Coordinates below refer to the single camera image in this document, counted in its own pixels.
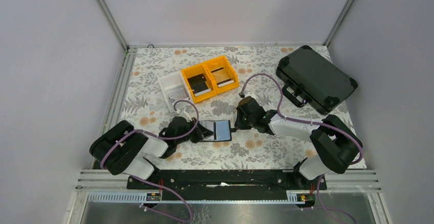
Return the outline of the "black leather card holder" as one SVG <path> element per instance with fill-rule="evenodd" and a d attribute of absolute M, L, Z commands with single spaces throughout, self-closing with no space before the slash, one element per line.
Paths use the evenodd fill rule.
<path fill-rule="evenodd" d="M 199 121 L 199 129 L 202 133 L 202 138 L 200 139 L 200 142 L 213 142 L 213 141 L 203 141 L 203 132 L 204 128 L 200 124 L 201 121 Z M 232 140 L 232 134 L 236 132 L 236 128 L 231 126 L 230 120 L 219 120 L 216 121 L 216 141 L 215 142 L 229 142 Z"/>

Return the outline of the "white plastic bin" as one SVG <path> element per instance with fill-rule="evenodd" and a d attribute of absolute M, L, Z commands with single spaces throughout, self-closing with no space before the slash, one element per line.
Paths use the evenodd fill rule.
<path fill-rule="evenodd" d="M 178 100 L 191 101 L 191 96 L 187 91 L 187 86 L 181 71 L 169 73 L 158 77 L 158 83 L 161 88 L 164 101 L 170 112 L 175 112 L 174 104 Z"/>

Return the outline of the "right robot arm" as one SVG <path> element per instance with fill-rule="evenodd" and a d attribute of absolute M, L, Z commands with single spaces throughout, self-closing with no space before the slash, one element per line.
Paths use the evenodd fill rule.
<path fill-rule="evenodd" d="M 277 110 L 264 110 L 258 102 L 248 96 L 236 108 L 235 128 L 256 129 L 273 136 L 289 136 L 311 142 L 317 154 L 299 162 L 294 170 L 294 184 L 306 189 L 314 179 L 328 172 L 343 174 L 363 156 L 362 142 L 335 115 L 322 120 L 304 120 L 284 117 Z"/>

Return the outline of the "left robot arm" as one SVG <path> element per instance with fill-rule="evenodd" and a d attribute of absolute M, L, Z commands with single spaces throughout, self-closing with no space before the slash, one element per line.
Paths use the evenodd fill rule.
<path fill-rule="evenodd" d="M 158 135 L 135 129 L 130 122 L 122 120 L 94 141 L 89 152 L 101 169 L 112 175 L 132 174 L 139 177 L 145 188 L 151 189 L 158 184 L 159 176 L 154 172 L 156 166 L 143 155 L 166 159 L 176 153 L 178 145 L 187 141 L 197 143 L 208 132 L 195 118 L 188 121 L 174 117 Z"/>

